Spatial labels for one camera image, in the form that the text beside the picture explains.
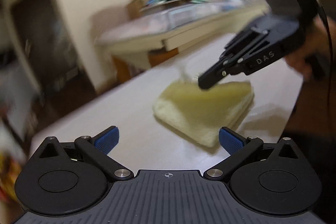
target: blue gripper pad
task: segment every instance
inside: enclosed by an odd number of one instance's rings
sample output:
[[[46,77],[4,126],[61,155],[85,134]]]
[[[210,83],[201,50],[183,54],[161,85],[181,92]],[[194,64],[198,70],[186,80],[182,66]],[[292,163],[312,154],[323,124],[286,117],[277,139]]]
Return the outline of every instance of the blue gripper pad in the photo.
[[[94,141],[93,145],[107,155],[119,142],[119,129],[117,127],[110,127],[97,137],[98,139]]]
[[[244,146],[242,140],[225,129],[219,131],[219,143],[230,155],[236,153]]]

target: human hand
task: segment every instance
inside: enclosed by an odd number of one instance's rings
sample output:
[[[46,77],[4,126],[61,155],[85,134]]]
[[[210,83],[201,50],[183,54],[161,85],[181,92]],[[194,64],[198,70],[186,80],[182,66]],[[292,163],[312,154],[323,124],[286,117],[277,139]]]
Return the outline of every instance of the human hand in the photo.
[[[328,18],[330,33],[333,39],[336,34],[336,23]],[[307,29],[305,43],[296,51],[290,53],[285,57],[287,64],[294,70],[303,75],[305,80],[309,80],[312,75],[310,64],[305,62],[305,58],[314,53],[322,53],[329,56],[329,42],[327,32],[320,17],[316,17],[312,26]]]

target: yellow towel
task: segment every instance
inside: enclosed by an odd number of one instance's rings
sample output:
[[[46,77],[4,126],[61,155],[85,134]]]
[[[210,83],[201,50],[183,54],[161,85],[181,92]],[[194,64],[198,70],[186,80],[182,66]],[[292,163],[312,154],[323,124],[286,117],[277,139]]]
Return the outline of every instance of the yellow towel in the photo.
[[[253,100],[249,82],[216,85],[208,91],[197,83],[174,82],[153,106],[157,118],[207,147],[218,143],[221,127],[231,127]]]

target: dark brown door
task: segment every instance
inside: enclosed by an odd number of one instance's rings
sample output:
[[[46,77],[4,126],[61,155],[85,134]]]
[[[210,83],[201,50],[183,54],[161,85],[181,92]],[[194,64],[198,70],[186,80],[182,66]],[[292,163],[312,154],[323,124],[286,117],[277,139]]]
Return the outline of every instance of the dark brown door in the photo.
[[[43,88],[75,68],[73,47],[51,0],[21,0],[11,12],[22,48]]]

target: white tabletop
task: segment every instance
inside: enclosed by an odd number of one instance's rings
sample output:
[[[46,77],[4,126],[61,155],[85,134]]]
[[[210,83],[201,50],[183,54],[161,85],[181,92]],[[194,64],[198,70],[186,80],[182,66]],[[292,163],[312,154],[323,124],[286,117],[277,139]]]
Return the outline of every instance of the white tabletop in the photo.
[[[120,140],[109,156],[135,174],[139,169],[194,169],[203,173],[228,157],[228,153],[220,146],[205,149],[183,134],[174,133],[154,118],[152,105],[179,78],[177,63],[183,62],[190,75],[203,72],[218,60],[232,36],[199,43],[90,102],[34,137],[31,151],[47,136],[72,142],[79,136],[94,136],[115,125],[120,130]],[[245,80],[251,81],[254,88],[254,103],[240,119],[238,128],[233,129],[246,137],[255,135],[264,142],[277,142],[295,105],[302,78],[279,60],[250,76],[228,76],[224,82]]]

